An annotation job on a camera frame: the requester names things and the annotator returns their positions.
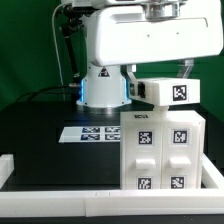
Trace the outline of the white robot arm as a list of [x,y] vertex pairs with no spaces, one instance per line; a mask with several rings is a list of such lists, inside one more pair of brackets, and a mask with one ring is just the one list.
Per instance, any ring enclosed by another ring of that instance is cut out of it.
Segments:
[[87,75],[78,103],[106,110],[148,100],[138,64],[178,60],[189,76],[194,60],[223,48],[221,0],[61,0],[85,31]]

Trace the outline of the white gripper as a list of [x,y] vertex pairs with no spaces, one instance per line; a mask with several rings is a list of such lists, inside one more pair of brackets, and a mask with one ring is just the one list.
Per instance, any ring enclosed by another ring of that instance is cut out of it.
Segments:
[[187,6],[177,19],[148,21],[141,6],[111,7],[90,17],[90,61],[98,66],[122,65],[135,86],[135,65],[179,61],[178,78],[188,78],[194,60],[217,55],[223,47],[221,7]]

